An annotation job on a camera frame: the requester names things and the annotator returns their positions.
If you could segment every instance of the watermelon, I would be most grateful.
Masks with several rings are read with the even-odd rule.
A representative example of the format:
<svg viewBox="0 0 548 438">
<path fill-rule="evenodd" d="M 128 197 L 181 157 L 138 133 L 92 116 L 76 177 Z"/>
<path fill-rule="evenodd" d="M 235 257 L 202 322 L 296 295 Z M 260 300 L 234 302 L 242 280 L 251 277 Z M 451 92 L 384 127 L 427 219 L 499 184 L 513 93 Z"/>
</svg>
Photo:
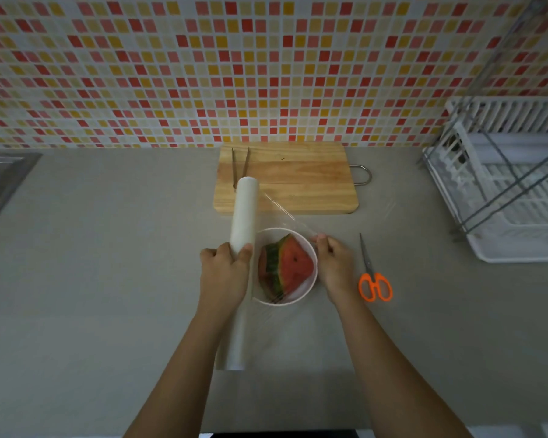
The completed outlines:
<svg viewBox="0 0 548 438">
<path fill-rule="evenodd" d="M 313 259 L 292 234 L 265 245 L 258 260 L 258 279 L 273 302 L 294 292 L 313 273 Z"/>
</svg>

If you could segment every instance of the mosaic tile backsplash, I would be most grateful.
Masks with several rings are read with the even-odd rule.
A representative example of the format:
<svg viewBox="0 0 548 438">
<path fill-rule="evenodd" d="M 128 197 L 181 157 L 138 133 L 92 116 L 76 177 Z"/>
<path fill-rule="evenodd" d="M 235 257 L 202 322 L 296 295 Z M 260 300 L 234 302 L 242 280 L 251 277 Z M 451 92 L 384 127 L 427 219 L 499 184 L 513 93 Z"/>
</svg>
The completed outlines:
<svg viewBox="0 0 548 438">
<path fill-rule="evenodd" d="M 425 145 L 528 0 L 0 0 L 0 148 Z M 489 95 L 548 95 L 548 21 Z"/>
</svg>

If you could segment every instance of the scissors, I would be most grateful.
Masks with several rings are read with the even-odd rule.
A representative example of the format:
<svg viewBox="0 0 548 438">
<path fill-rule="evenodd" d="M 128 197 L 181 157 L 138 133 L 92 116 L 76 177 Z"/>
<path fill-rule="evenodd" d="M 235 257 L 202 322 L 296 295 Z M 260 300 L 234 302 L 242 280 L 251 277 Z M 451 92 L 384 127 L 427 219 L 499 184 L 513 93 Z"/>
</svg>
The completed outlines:
<svg viewBox="0 0 548 438">
<path fill-rule="evenodd" d="M 390 301 L 393 296 L 392 292 L 392 285 L 390 282 L 386 279 L 384 275 L 382 275 L 379 272 L 373 272 L 372 268 L 372 260 L 369 258 L 369 255 L 367 254 L 367 249 L 365 248 L 364 243 L 364 237 L 359 234 L 359 241 L 361 242 L 361 254 L 364 256 L 364 264 L 365 264 L 365 270 L 366 272 L 361 275 L 361 278 L 359 279 L 359 294 L 361 297 L 367 301 L 372 302 L 376 299 L 376 294 L 378 295 L 378 298 L 381 301 Z M 369 287 L 369 292 L 371 296 L 366 295 L 364 283 L 367 282 L 367 286 Z M 387 296 L 384 296 L 381 293 L 380 283 L 384 283 L 387 287 Z"/>
</svg>

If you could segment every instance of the cutting board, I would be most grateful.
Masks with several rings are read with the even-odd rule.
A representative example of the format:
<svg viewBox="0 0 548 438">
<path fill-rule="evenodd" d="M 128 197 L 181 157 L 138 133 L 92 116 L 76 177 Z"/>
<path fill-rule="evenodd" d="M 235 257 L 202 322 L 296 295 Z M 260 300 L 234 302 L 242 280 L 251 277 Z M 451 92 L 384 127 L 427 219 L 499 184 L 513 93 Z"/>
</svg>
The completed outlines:
<svg viewBox="0 0 548 438">
<path fill-rule="evenodd" d="M 260 190 L 295 214 L 348 214 L 359 202 L 345 150 L 333 142 L 227 143 L 221 147 L 213 207 L 222 214 L 234 211 L 235 190 L 231 150 L 237 176 L 244 170 L 260 182 Z M 261 194 L 259 211 L 279 211 Z"/>
</svg>

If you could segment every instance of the person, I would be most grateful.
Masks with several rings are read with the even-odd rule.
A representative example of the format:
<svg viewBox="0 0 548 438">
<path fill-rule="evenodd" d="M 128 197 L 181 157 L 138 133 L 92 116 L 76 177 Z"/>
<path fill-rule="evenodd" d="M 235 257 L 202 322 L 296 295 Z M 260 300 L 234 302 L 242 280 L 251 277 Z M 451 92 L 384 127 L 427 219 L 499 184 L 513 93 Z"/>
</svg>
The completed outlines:
<svg viewBox="0 0 548 438">
<path fill-rule="evenodd" d="M 335 305 L 378 438 L 471 437 L 381 328 L 357 292 L 353 255 L 316 237 L 318 273 Z M 197 312 L 125 438 L 197 437 L 226 323 L 244 299 L 252 246 L 233 260 L 229 243 L 204 249 Z"/>
</svg>

